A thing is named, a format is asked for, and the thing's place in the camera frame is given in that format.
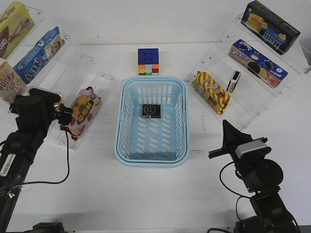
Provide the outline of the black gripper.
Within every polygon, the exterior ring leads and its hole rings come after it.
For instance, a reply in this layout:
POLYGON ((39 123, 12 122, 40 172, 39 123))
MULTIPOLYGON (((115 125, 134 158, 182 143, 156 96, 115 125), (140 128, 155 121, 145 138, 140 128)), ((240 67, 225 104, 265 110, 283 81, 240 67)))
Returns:
POLYGON ((71 108, 55 111, 55 103, 61 100, 57 93, 40 88, 31 88, 29 95, 16 95, 10 104, 11 113, 17 114, 17 128, 22 133, 40 133, 43 138, 48 134, 49 127, 55 119, 60 125, 69 125, 73 119, 71 108))
POLYGON ((247 160, 254 155, 255 158, 264 157, 267 154, 267 137, 252 139, 250 134, 242 133, 223 120, 223 144, 220 149, 208 152, 208 158, 216 158, 229 154, 234 163, 247 160))

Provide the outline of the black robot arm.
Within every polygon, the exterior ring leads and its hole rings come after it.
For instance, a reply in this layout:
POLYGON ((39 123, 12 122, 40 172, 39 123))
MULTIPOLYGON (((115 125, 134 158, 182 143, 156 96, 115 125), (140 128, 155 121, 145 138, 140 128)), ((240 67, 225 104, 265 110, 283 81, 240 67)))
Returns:
POLYGON ((73 110, 66 107, 59 94, 31 88, 27 96, 17 95, 10 104, 17 114, 17 131, 1 142, 0 150, 0 231, 6 232, 25 178, 36 153, 54 120, 68 125, 73 110))
POLYGON ((235 174, 249 193, 255 216, 239 220, 235 233, 298 233, 300 228, 286 209, 278 192, 283 181, 283 171, 265 156, 271 152, 267 138, 253 139, 242 133, 227 120, 223 120, 223 145, 208 153, 210 159, 230 154, 235 174))

